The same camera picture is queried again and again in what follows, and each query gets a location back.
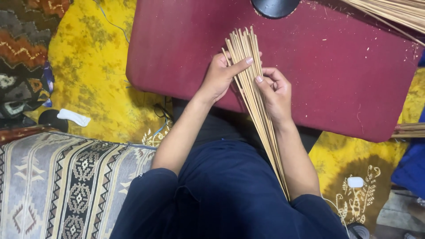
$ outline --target maroon tabletop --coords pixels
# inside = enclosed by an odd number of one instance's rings
[[[190,99],[229,33],[253,25],[263,66],[292,83],[295,123],[385,141],[422,47],[353,18],[363,16],[343,4],[322,4],[302,0],[289,16],[269,20],[249,0],[139,0],[126,75],[138,90]],[[244,111],[237,95],[228,91],[216,106]]]

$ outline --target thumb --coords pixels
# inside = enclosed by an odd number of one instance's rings
[[[264,77],[257,76],[255,78],[255,82],[257,83],[257,86],[260,88],[261,92],[264,94],[267,100],[271,100],[271,98],[274,96],[275,92],[270,87],[270,85],[267,83],[267,81],[264,80]]]
[[[254,62],[254,59],[252,57],[247,57],[234,65],[226,67],[227,76],[234,77],[235,75],[243,72],[252,64],[252,62]]]

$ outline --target patterned cushion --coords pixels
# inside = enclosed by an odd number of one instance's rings
[[[155,149],[57,132],[1,146],[0,238],[109,238]]]

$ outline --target hand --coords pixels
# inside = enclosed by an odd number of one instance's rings
[[[291,83],[276,68],[262,68],[263,74],[255,81],[266,99],[266,108],[276,129],[284,129],[291,117]]]
[[[226,54],[227,58],[231,59],[228,51],[226,51]],[[197,94],[205,100],[215,103],[226,94],[233,77],[247,69],[252,64],[253,59],[247,57],[229,67],[223,53],[215,55],[212,59],[204,82]]]

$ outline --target bundle of bamboo sticks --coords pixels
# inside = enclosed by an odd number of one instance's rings
[[[384,24],[394,28],[413,41],[425,46],[407,32],[381,17],[425,34],[425,0],[342,0]]]
[[[252,57],[254,62],[245,71],[235,76],[234,80],[240,90],[243,92],[242,98],[248,108],[249,115],[254,122],[255,128],[260,135],[261,142],[272,164],[276,177],[279,180],[280,186],[285,193],[286,199],[289,201],[285,177],[283,175],[282,163],[280,160],[278,145],[276,141],[273,123],[270,115],[266,110],[265,99],[260,89],[255,85],[255,77],[262,76],[261,61],[258,51],[257,36],[251,26],[249,32],[247,28],[242,33],[241,30],[235,29],[230,34],[230,40],[226,38],[227,48],[229,49],[232,61],[227,59],[228,65],[233,65],[246,57]]]
[[[425,138],[425,123],[399,124],[391,138]]]

